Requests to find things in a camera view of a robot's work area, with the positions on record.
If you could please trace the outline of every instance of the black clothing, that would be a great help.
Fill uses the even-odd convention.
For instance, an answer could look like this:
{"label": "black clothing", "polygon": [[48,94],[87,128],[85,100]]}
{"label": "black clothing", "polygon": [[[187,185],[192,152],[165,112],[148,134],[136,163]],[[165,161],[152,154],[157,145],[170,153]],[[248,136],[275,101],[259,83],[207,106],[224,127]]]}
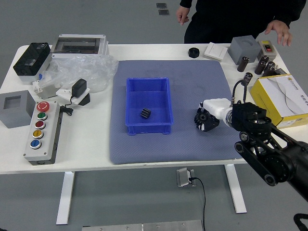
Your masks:
{"label": "black clothing", "polygon": [[[289,27],[299,19],[306,0],[198,0],[197,13],[186,30],[185,43],[230,43],[233,37],[257,37],[272,20]],[[181,0],[191,8],[192,0]]]}

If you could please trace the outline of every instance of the yellow button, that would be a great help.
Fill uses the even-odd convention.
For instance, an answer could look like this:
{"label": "yellow button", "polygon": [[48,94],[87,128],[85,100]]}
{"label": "yellow button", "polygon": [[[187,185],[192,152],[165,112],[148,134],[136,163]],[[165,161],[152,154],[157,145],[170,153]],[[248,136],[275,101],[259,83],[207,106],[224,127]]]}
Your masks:
{"label": "yellow button", "polygon": [[41,130],[35,130],[33,132],[33,138],[40,139],[42,138],[44,133]]}

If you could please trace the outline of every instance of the yellow box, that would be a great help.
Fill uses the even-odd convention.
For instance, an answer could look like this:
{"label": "yellow box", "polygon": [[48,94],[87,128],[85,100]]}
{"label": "yellow box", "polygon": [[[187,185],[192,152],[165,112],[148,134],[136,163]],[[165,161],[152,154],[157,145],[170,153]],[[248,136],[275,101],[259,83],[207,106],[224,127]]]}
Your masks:
{"label": "yellow box", "polygon": [[308,97],[292,75],[261,77],[250,94],[278,128],[308,123]]}

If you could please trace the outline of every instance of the blue button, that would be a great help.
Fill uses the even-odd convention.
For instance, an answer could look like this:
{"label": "blue button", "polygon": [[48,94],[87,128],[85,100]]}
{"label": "blue button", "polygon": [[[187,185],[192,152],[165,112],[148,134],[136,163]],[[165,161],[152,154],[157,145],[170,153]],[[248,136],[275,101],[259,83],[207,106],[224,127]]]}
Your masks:
{"label": "blue button", "polygon": [[30,147],[33,148],[33,149],[38,149],[41,145],[42,145],[42,143],[39,140],[33,140],[30,143]]}

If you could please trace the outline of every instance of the electrical socket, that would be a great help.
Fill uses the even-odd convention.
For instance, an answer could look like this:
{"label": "electrical socket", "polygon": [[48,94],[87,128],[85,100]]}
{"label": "electrical socket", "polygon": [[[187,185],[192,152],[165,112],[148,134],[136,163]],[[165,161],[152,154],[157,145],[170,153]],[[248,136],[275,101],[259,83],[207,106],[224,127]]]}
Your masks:
{"label": "electrical socket", "polygon": [[183,187],[185,185],[196,186],[196,180],[190,181],[189,178],[194,177],[194,170],[181,168],[177,170],[177,184],[178,187]]}

